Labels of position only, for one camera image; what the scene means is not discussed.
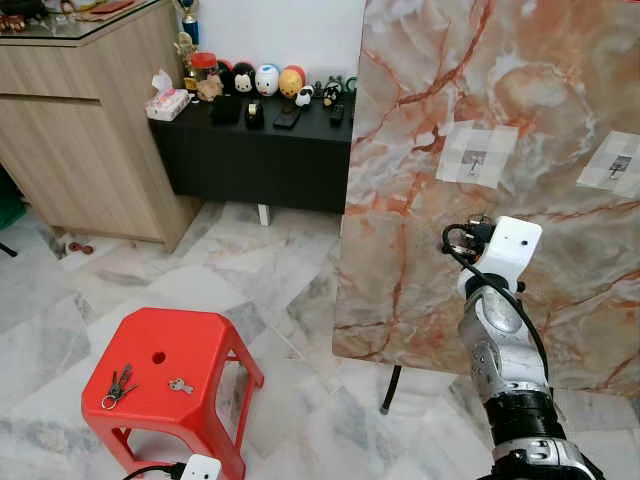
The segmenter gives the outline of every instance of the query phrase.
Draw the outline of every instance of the floor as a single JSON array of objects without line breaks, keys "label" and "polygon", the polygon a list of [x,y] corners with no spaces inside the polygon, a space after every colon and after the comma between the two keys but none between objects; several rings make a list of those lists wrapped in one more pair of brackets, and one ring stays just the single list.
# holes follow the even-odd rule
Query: floor
[{"label": "floor", "polygon": [[[31,212],[1,231],[20,255],[0,255],[0,478],[124,477],[84,423],[80,393],[120,320],[142,306],[224,312],[261,365],[249,480],[486,474],[490,437],[468,378],[406,369],[381,416],[390,367],[332,355],[339,217],[273,209],[272,221],[261,227],[255,206],[205,204],[173,254],[102,238],[90,239],[91,256],[67,254]],[[232,422],[241,378],[224,378],[219,408]],[[569,437],[608,479],[640,479],[637,402],[556,399]],[[145,458],[184,458],[158,435],[136,432],[132,444]]]}]

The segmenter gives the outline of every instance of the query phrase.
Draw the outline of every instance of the black stand leg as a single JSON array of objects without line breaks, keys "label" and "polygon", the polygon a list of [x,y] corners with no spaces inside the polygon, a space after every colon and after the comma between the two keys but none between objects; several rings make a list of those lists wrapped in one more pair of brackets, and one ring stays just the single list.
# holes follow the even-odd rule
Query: black stand leg
[{"label": "black stand leg", "polygon": [[0,250],[2,250],[4,253],[6,253],[7,255],[11,256],[11,257],[17,257],[18,256],[18,252],[11,250],[9,247],[7,247],[4,243],[0,242]]},{"label": "black stand leg", "polygon": [[398,379],[400,378],[400,365],[393,366],[393,373],[391,374],[391,381],[389,382],[389,388],[387,389],[387,395],[384,397],[384,402],[380,407],[380,413],[386,415],[389,413],[389,407],[391,406],[391,400],[396,393],[396,387],[398,386]]}]

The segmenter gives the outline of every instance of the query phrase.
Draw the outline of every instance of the wooden cabinet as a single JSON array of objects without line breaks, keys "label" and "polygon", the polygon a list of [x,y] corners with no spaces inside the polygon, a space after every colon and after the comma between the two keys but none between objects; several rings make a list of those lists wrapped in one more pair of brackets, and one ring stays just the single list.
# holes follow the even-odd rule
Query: wooden cabinet
[{"label": "wooden cabinet", "polygon": [[153,73],[177,80],[175,30],[160,0],[79,41],[0,41],[0,163],[51,226],[182,237],[199,202],[174,195],[144,114]]}]

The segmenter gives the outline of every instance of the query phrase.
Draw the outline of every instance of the taped paper label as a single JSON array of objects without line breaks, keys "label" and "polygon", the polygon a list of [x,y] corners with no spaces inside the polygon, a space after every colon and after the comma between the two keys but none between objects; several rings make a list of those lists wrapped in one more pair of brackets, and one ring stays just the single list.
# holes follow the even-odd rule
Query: taped paper label
[{"label": "taped paper label", "polygon": [[473,121],[457,122],[447,135],[436,178],[497,188],[517,141],[515,127],[480,130],[473,128]]},{"label": "taped paper label", "polygon": [[584,167],[577,183],[623,197],[640,194],[640,135],[611,132]]}]

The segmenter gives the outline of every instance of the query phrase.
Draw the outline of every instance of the white wall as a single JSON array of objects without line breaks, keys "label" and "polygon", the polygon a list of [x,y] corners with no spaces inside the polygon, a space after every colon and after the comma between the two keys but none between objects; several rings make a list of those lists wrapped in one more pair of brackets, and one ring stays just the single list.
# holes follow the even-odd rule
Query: white wall
[{"label": "white wall", "polygon": [[200,49],[232,64],[298,64],[311,80],[358,70],[365,0],[200,0]]}]

